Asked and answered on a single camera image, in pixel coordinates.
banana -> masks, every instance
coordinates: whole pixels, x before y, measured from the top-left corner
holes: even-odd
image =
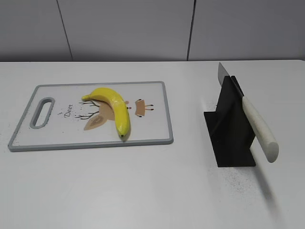
[[[116,91],[101,87],[95,89],[91,94],[85,95],[81,98],[84,101],[88,100],[100,100],[108,103],[114,112],[115,126],[120,137],[124,137],[130,130],[129,113],[120,94]]]

white wall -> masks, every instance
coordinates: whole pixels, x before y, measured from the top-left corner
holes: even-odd
[[[192,0],[59,0],[75,61],[185,61]]]
[[[305,58],[305,0],[197,0],[189,60]]]
[[[0,61],[70,61],[56,0],[1,0]]]

gray cutting board rim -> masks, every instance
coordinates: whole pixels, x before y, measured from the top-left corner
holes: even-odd
[[[166,111],[166,120],[168,125],[169,138],[161,139],[145,139],[145,140],[127,140],[127,141],[108,141],[108,142],[86,142],[86,143],[68,143],[68,144],[50,144],[50,145],[28,145],[28,146],[14,146],[13,142],[20,130],[21,124],[31,106],[31,103],[41,87],[54,87],[54,86],[86,86],[86,85],[112,85],[112,84],[147,84],[147,83],[160,83],[162,85],[163,99]],[[165,84],[163,81],[148,81],[148,82],[121,82],[121,83],[72,83],[72,84],[43,84],[36,86],[17,127],[9,141],[8,148],[11,152],[22,151],[40,151],[40,150],[61,150],[61,149],[81,149],[81,148],[97,148],[97,147],[115,147],[115,146],[144,146],[144,145],[164,145],[173,142],[173,131],[170,120],[168,101],[166,96]]]

banana tip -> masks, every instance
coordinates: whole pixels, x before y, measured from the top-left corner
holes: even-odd
[[[90,100],[90,95],[85,95],[81,98],[82,100]]]

deer antler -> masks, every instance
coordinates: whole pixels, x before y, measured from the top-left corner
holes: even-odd
[[[91,118],[92,116],[94,116],[97,113],[98,113],[98,111],[94,112],[94,113],[89,113],[90,115],[79,115],[79,116],[76,116],[75,118],[89,119],[89,118]]]
[[[92,104],[92,105],[90,105],[90,106],[96,106],[96,107],[100,107],[100,106],[98,106],[97,104],[95,104],[93,101],[88,101],[88,102],[86,102],[86,103],[80,103],[80,104],[82,104],[82,105],[84,105],[84,104]]]

